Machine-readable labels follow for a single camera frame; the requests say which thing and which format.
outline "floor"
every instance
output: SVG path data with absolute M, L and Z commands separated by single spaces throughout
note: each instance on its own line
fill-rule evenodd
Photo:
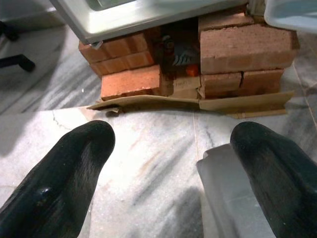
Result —
M 288 114 L 249 120 L 293 139 L 317 162 L 317 35 L 299 39 L 299 54 L 282 78 L 282 90 L 295 91 Z M 196 162 L 229 143 L 245 119 L 177 110 L 109 117 L 80 107 L 98 100 L 100 81 L 77 44 L 68 27 L 0 43 L 0 57 L 24 53 L 37 64 L 33 73 L 0 69 L 0 205 L 62 135 L 102 119 L 112 125 L 116 146 L 80 237 L 218 237 Z

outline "white plastic container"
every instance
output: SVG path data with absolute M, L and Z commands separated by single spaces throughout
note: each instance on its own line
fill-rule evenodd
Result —
M 267 24 L 317 34 L 317 0 L 266 0 Z

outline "cardboard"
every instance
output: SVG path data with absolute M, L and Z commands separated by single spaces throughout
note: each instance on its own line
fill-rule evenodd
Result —
M 108 100 L 88 107 L 92 110 L 130 112 L 139 110 L 185 109 L 205 110 L 227 114 L 234 118 L 268 116 L 285 113 L 284 104 L 293 91 L 213 100 L 181 99 L 140 95 Z

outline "marble floor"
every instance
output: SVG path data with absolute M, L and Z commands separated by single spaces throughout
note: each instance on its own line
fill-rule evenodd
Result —
M 301 50 L 282 78 L 282 90 L 295 91 L 288 114 L 247 120 L 293 139 L 317 162 L 317 36 L 299 38 Z M 2 42 L 0 57 L 24 53 L 38 67 L 31 74 L 0 69 L 0 206 L 62 135 L 101 119 L 113 127 L 116 146 L 80 237 L 218 237 L 196 162 L 228 143 L 246 119 L 177 110 L 109 117 L 87 110 L 80 106 L 98 99 L 100 82 L 69 28 L 26 33 L 21 40 L 20 46 Z

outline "brick stack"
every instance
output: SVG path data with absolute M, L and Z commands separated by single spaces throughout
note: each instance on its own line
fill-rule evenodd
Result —
M 296 32 L 255 24 L 242 8 L 199 18 L 203 98 L 279 92 L 299 49 Z
M 160 94 L 160 66 L 154 65 L 151 43 L 151 39 L 160 34 L 158 29 L 105 41 L 97 50 L 79 43 L 79 51 L 102 78 L 101 98 L 104 101 Z

